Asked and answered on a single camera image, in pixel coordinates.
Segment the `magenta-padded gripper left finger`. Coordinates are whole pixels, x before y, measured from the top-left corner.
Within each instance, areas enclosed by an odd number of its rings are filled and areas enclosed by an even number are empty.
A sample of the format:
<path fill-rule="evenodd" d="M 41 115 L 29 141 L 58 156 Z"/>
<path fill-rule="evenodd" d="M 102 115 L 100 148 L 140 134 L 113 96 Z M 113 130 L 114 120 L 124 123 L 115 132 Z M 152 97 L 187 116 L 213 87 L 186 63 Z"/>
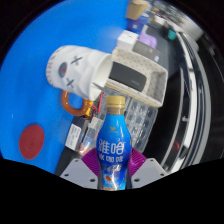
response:
<path fill-rule="evenodd" d="M 84 188 L 97 189 L 99 175 L 97 152 L 91 149 L 81 159 L 73 159 L 60 177 Z"/>

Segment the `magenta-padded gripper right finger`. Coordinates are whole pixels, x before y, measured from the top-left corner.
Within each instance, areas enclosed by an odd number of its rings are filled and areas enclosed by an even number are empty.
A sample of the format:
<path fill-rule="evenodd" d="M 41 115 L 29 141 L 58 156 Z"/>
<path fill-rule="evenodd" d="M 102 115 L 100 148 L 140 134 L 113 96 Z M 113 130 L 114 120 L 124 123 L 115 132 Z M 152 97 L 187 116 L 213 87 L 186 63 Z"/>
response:
<path fill-rule="evenodd" d="M 154 158 L 132 149 L 128 163 L 128 188 L 136 189 L 165 177 L 167 173 Z"/>

